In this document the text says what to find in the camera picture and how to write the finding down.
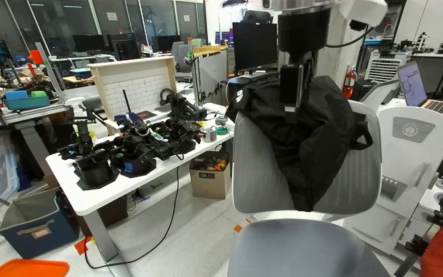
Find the fire extinguisher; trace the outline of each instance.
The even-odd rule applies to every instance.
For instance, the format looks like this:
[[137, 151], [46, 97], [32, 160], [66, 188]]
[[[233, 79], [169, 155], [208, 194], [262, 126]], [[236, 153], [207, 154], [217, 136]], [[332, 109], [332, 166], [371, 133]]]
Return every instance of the fire extinguisher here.
[[350, 87], [350, 63], [348, 63], [348, 66], [346, 67], [345, 82], [343, 83], [343, 95], [346, 95], [348, 93], [349, 87]]
[[351, 95], [353, 94], [353, 88], [355, 87], [355, 80], [356, 80], [356, 67], [355, 65], [353, 65], [350, 70], [350, 84], [349, 84], [350, 87], [348, 88], [348, 94], [345, 95], [347, 99], [350, 99]]

